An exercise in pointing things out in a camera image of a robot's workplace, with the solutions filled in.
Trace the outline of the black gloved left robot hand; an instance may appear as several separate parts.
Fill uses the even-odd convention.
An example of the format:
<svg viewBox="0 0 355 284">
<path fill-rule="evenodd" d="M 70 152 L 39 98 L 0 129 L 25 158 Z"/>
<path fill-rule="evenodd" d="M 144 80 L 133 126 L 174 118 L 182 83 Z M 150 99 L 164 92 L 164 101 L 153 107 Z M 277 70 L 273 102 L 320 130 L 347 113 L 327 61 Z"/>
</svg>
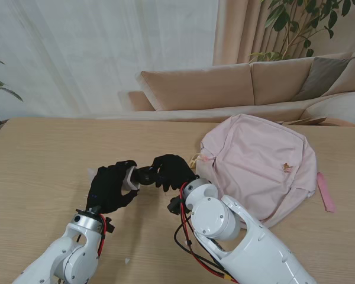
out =
<svg viewBox="0 0 355 284">
<path fill-rule="evenodd" d="M 136 166 L 133 160 L 117 162 L 108 167 L 102 166 L 95 175 L 86 201 L 86 210 L 99 206 L 99 214 L 109 214 L 126 207 L 138 194 L 138 190 L 122 194 L 122 182 L 127 170 Z"/>
</svg>

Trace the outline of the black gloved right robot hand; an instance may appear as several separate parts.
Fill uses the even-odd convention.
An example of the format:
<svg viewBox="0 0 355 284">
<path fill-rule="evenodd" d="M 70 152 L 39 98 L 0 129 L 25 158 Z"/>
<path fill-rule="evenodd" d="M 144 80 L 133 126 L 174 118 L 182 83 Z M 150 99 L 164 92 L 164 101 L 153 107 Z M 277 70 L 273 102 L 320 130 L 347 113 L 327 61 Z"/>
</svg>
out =
<svg viewBox="0 0 355 284">
<path fill-rule="evenodd" d="M 190 183 L 199 178 L 185 160 L 175 154 L 165 154 L 156 157 L 150 168 L 157 173 L 156 187 L 163 187 L 167 192 L 170 188 L 180 189 L 184 183 Z"/>
</svg>

